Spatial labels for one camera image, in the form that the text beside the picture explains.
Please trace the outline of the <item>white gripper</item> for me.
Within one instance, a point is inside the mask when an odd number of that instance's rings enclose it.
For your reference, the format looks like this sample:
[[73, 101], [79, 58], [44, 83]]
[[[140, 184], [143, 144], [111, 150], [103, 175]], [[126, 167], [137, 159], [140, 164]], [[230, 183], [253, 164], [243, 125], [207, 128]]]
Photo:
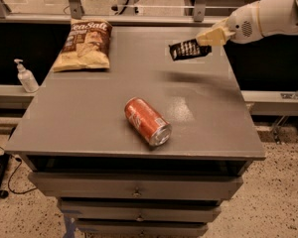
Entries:
[[212, 29], [199, 33], [199, 46], [223, 46], [230, 39], [237, 44], [247, 44], [263, 38], [259, 24], [259, 3], [244, 5], [212, 25]]

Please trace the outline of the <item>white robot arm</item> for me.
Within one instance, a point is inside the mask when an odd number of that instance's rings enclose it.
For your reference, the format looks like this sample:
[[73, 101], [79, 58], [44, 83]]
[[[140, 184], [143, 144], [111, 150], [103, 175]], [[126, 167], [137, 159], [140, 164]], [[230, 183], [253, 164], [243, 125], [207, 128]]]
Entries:
[[298, 36], [298, 0], [259, 0], [196, 35], [199, 46], [247, 44], [273, 35]]

